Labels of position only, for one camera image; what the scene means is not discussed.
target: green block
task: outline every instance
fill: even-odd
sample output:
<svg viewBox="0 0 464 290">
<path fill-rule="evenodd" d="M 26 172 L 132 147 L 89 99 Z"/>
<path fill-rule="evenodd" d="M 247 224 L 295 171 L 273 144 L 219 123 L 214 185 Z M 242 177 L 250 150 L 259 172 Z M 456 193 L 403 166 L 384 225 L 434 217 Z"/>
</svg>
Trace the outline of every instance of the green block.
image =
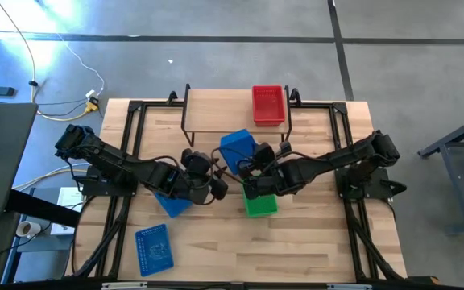
<svg viewBox="0 0 464 290">
<path fill-rule="evenodd" d="M 277 213 L 277 200 L 275 194 L 269 196 L 257 197 L 254 200 L 249 200 L 245 194 L 243 185 L 241 186 L 242 199 L 245 201 L 246 214 L 250 218 L 263 217 Z"/>
</svg>

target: wooden platform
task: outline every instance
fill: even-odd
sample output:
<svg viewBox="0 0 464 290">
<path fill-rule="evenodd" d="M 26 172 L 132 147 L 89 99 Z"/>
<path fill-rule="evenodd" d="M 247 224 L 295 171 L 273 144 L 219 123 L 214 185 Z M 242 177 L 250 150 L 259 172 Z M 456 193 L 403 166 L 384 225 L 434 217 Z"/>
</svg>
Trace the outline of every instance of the wooden platform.
<svg viewBox="0 0 464 290">
<path fill-rule="evenodd" d="M 231 133 L 247 129 L 251 133 L 281 133 L 289 130 L 284 94 L 285 121 L 278 126 L 256 126 L 251 89 L 190 89 L 185 116 L 187 132 Z"/>
<path fill-rule="evenodd" d="M 128 99 L 110 99 L 101 138 L 120 146 Z M 347 102 L 354 141 L 369 135 L 368 104 Z M 180 158 L 187 140 L 180 129 L 181 108 L 147 110 L 139 157 L 158 155 Z M 329 115 L 324 110 L 294 109 L 289 141 L 295 151 L 321 155 L 334 149 Z M 194 150 L 209 153 L 222 134 L 200 133 Z M 257 142 L 277 146 L 279 134 L 261 134 Z M 248 218 L 239 184 L 232 180 L 226 198 L 212 205 L 197 206 L 177 218 L 169 218 L 151 192 L 139 186 L 132 201 L 119 271 L 120 280 L 259 281 L 259 282 L 352 282 L 346 219 L 338 199 L 334 175 L 324 174 L 295 196 L 278 197 L 279 212 L 270 217 Z M 93 252 L 102 237 L 108 197 L 97 197 L 84 212 L 77 234 L 76 267 Z M 406 275 L 391 210 L 381 201 L 367 200 L 367 212 L 375 245 L 402 276 Z M 134 233 L 160 223 L 168 225 L 175 267 L 141 277 Z M 106 268 L 111 265 L 114 242 Z M 364 270 L 366 254 L 361 246 Z"/>
</svg>

